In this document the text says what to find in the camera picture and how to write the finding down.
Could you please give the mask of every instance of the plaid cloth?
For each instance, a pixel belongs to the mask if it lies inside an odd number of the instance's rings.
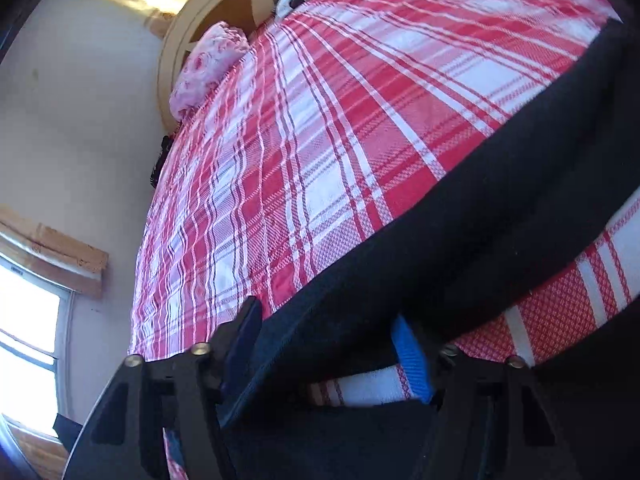
[[[309,0],[265,27],[168,155],[130,351],[159,359],[207,340],[250,294],[269,317],[411,208],[611,15],[605,0]],[[533,364],[606,322],[640,290],[637,210],[460,347]],[[310,389],[319,404],[412,395],[400,367]]]

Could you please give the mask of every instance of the wooden circular frame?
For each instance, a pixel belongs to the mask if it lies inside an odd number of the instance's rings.
[[[278,0],[188,0],[174,18],[162,43],[158,63],[158,106],[168,132],[176,122],[169,95],[189,53],[207,29],[225,21],[248,36],[271,15]]]

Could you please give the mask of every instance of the wall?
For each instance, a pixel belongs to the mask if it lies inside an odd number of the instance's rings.
[[[110,254],[101,301],[76,296],[71,416],[126,355],[135,259],[164,134],[161,42],[105,0],[43,0],[0,64],[0,202]]]

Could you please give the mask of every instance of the crumpled pink cloth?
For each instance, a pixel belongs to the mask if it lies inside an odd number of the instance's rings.
[[[181,121],[192,108],[199,107],[248,50],[244,32],[225,22],[217,22],[205,32],[182,67],[169,97],[174,119]]]

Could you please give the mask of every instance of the screw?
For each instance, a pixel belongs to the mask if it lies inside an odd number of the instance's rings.
[[[519,355],[511,355],[511,356],[507,357],[507,364],[509,366],[511,366],[513,368],[517,368],[517,369],[526,368],[527,367],[527,363]]]
[[[196,343],[191,347],[191,353],[193,355],[205,355],[211,350],[209,343]]]
[[[442,349],[440,350],[440,353],[442,355],[446,355],[447,357],[455,357],[460,353],[460,350],[454,344],[447,343],[442,347]]]
[[[129,368],[135,368],[145,362],[145,358],[140,354],[131,354],[124,359],[124,365]]]

